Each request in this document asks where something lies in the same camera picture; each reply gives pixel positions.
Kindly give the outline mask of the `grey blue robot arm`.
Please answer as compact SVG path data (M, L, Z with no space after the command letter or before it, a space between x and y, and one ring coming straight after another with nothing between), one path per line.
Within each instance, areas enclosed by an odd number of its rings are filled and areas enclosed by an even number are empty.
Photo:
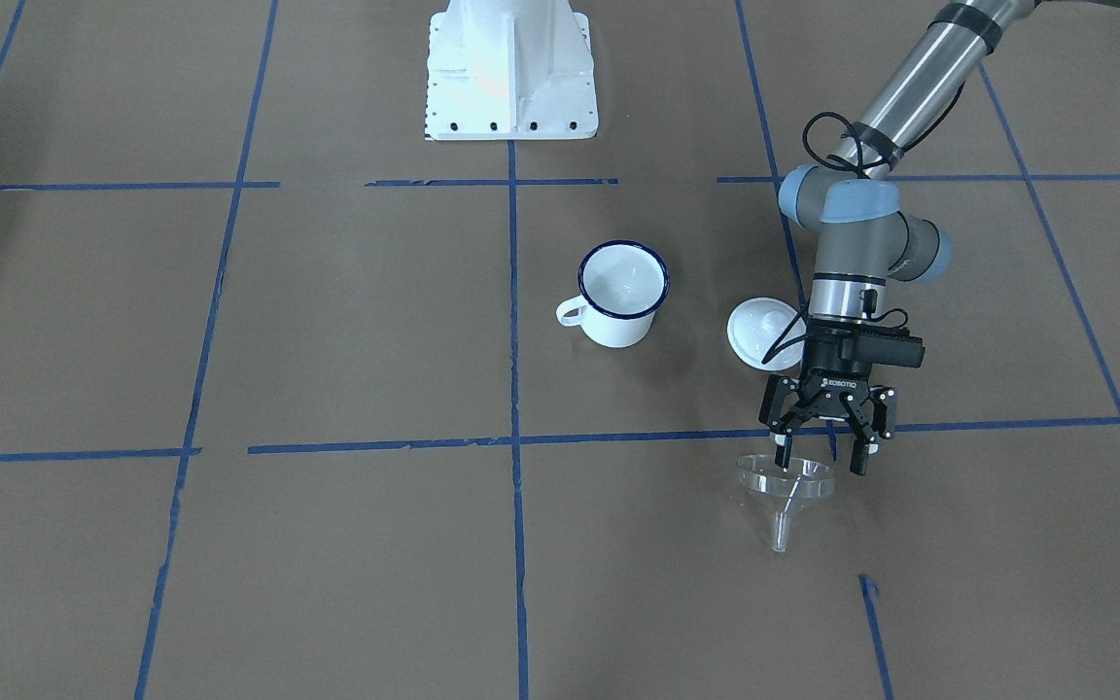
M897 393L876 385L876 367L918 368L924 342L906 323L888 325L889 282L921 283L946 270L950 236L928 220L902 211L889 176L907 153L956 106L967 80L998 49L1035 1L951 1L942 6L861 116L825 155L784 178L784 217L818 237L812 293L760 356L801 353L796 377L773 373L760 424L775 442L774 464L788 470L794 435L816 420L841 421L853 435L849 467L866 473L868 457L896 433Z

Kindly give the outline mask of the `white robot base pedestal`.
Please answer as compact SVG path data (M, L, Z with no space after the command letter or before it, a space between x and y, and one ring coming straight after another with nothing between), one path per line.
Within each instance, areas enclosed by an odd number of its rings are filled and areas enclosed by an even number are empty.
M568 1L450 1L427 37L426 139L599 132L591 26Z

